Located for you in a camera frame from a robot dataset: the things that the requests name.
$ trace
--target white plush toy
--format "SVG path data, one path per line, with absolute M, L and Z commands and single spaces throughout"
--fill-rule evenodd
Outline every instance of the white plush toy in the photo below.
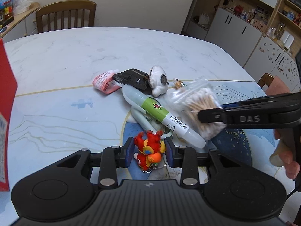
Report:
M 158 97 L 168 90 L 166 73 L 159 65 L 154 65 L 150 70 L 149 85 L 153 89 L 152 95 Z

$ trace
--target das logo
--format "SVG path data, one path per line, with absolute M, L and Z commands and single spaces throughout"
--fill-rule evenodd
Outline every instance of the das logo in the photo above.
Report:
M 253 116 L 240 116 L 239 117 L 240 122 L 259 122 L 260 121 L 260 116 L 255 115 Z

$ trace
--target chair backrest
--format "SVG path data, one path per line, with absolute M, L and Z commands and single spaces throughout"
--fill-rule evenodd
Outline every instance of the chair backrest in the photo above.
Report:
M 259 80 L 258 85 L 261 88 L 263 88 L 265 84 L 269 87 L 273 80 L 274 80 L 274 77 L 272 75 L 270 75 L 268 73 L 264 73 L 263 76 L 261 77 L 261 79 Z
M 54 13 L 54 30 L 58 29 L 58 14 L 61 18 L 61 29 L 64 29 L 64 12 L 68 11 L 68 26 L 67 28 L 71 28 L 71 11 L 75 10 L 74 14 L 74 28 L 78 28 L 78 10 L 81 10 L 81 27 L 84 27 L 85 23 L 85 10 L 90 10 L 89 12 L 89 23 L 88 27 L 94 26 L 94 18 L 95 18 L 95 10 L 96 3 L 89 0 L 67 0 L 61 2 L 55 2 L 48 4 L 44 7 L 41 7 L 36 12 L 36 21 L 38 27 L 38 33 L 44 32 L 43 30 L 43 20 L 42 16 L 47 15 L 47 28 L 48 31 L 51 31 L 51 22 L 50 22 L 50 14 Z
M 263 88 L 265 84 L 268 86 L 265 90 L 267 96 L 290 92 L 288 86 L 286 86 L 278 76 L 273 77 L 272 75 L 265 73 L 259 80 L 258 85 Z

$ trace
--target pink cushion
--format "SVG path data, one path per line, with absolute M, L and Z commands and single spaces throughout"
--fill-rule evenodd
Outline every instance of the pink cushion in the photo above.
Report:
M 265 91 L 265 94 L 270 96 L 288 92 L 290 92 L 290 90 L 285 85 L 285 83 L 278 76 L 275 76 L 274 80 L 272 81 L 268 89 Z

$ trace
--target green label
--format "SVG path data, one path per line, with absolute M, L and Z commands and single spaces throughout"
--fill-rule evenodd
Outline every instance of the green label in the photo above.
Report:
M 148 114 L 162 122 L 165 116 L 169 113 L 162 106 L 158 105 L 155 100 L 147 98 L 141 106 Z

